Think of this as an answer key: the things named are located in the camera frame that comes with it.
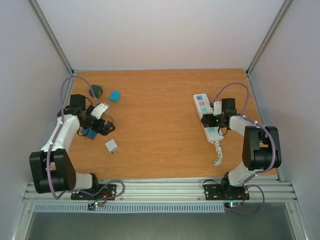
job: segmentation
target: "metal grate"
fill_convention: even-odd
[[[88,210],[87,203],[37,203],[38,213],[224,213],[223,203],[107,203]]]

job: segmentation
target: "white wall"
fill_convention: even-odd
[[[0,1],[0,238],[9,239],[31,152],[48,140],[67,77],[29,1]]]
[[[293,1],[251,80],[264,123],[279,129],[281,171],[320,239],[320,1]]]
[[[73,69],[248,68],[283,0],[38,0]]]

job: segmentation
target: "robotic arm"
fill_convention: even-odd
[[[90,189],[98,184],[97,177],[93,173],[76,173],[68,156],[69,147],[80,127],[92,129],[103,136],[111,133],[116,128],[112,122],[108,121],[105,124],[105,120],[101,118],[102,114],[108,111],[108,104],[100,103],[96,107],[90,105],[86,109],[85,98],[82,97],[80,99],[83,99],[83,101],[74,102],[70,100],[71,104],[63,109],[63,122],[61,111],[58,113],[57,124],[49,141],[41,151],[32,152],[29,157],[34,187],[39,194],[51,191],[47,176],[46,159],[56,134],[58,135],[49,156],[50,164],[55,165],[55,169],[50,170],[54,190],[58,192],[73,189]]]
[[[242,162],[234,170],[227,172],[221,180],[221,191],[225,199],[232,199],[239,193],[243,193],[246,183],[259,173],[278,168],[281,165],[278,129],[274,126],[265,127],[272,137],[270,139],[263,129],[255,125],[255,122],[237,114],[234,98],[222,99],[220,112],[218,114],[204,114],[201,122],[204,128],[227,128],[244,137]],[[275,146],[275,159],[272,166],[271,141]]]

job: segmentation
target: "coiled cord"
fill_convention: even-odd
[[[214,160],[213,164],[217,167],[220,166],[222,162],[222,158],[224,157],[222,154],[222,148],[220,146],[220,141],[214,141],[215,152],[218,154],[218,159]]]

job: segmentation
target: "wooden table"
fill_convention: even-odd
[[[116,127],[94,140],[74,137],[69,156],[77,172],[95,173],[100,179],[213,177],[223,176],[242,161],[243,137],[229,131],[221,141],[222,164],[214,166],[215,146],[207,142],[193,95],[207,93],[212,101],[228,83],[248,85],[243,69],[82,71],[77,75],[102,86],[99,101],[110,104],[108,115]],[[93,100],[88,89],[77,79],[72,93]],[[121,92],[118,102],[109,100],[111,91]],[[246,90],[233,85],[221,98],[235,98],[240,112]],[[252,96],[245,114],[259,120]],[[114,154],[105,147],[111,139],[118,145]]]

